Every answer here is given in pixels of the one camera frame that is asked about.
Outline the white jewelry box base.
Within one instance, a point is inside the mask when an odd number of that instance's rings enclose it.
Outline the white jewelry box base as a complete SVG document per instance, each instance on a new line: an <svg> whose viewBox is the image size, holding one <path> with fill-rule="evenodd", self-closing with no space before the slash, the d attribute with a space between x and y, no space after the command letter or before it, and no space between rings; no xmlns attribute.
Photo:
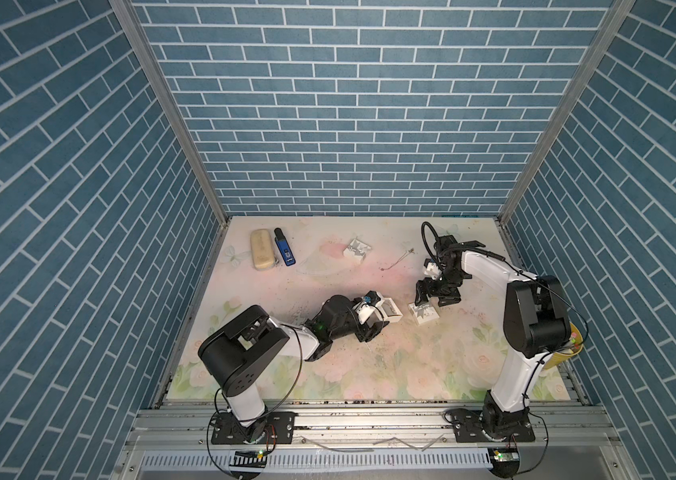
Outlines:
<svg viewBox="0 0 676 480"><path fill-rule="evenodd" d="M376 302L375 307L378 311L379 318L382 321L397 323L403 318L403 313L395 301L392 298L383 296L382 294L379 294L379 300Z"/></svg>

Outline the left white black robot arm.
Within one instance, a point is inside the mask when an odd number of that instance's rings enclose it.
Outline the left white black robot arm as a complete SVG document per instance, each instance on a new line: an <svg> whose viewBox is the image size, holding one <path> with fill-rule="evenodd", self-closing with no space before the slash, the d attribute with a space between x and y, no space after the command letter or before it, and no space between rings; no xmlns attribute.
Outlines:
<svg viewBox="0 0 676 480"><path fill-rule="evenodd" d="M267 415L256 381L277 357L315 362L335 341L353 336L367 343L401 319L394 300L376 291L355 299L334 295L302 325L280 322L253 305L205 339L198 357L218 382L237 424L251 427Z"/></svg>

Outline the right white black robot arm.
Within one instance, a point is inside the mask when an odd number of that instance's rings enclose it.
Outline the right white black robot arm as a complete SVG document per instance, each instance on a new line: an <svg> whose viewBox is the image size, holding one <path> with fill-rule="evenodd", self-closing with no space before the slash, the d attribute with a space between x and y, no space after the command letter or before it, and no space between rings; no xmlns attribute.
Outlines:
<svg viewBox="0 0 676 480"><path fill-rule="evenodd" d="M417 308L435 299L443 308L462 300L460 287L479 278L504 302L503 332L510 351L497 383L488 391L485 411L526 413L529 393L543 365L568 345L572 325L561 283L512 265L504 256L476 240L459 242L452 235L434 236L424 248L424 278L416 284Z"/></svg>

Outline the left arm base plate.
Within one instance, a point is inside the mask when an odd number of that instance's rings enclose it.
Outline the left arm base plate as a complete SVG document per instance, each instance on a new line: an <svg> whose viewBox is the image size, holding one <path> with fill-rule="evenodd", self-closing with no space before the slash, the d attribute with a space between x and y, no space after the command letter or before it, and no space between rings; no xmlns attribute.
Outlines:
<svg viewBox="0 0 676 480"><path fill-rule="evenodd" d="M289 411L272 412L249 426L243 426L231 412L215 414L210 426L213 445L291 444L297 414Z"/></svg>

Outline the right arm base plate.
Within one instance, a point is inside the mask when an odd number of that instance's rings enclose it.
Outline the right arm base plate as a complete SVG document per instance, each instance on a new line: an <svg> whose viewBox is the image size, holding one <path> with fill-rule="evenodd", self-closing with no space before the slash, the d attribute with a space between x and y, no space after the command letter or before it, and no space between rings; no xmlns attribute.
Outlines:
<svg viewBox="0 0 676 480"><path fill-rule="evenodd" d="M458 443L532 443L536 435L529 420L529 412L483 410L477 412L454 408L444 412L444 420L451 425Z"/></svg>

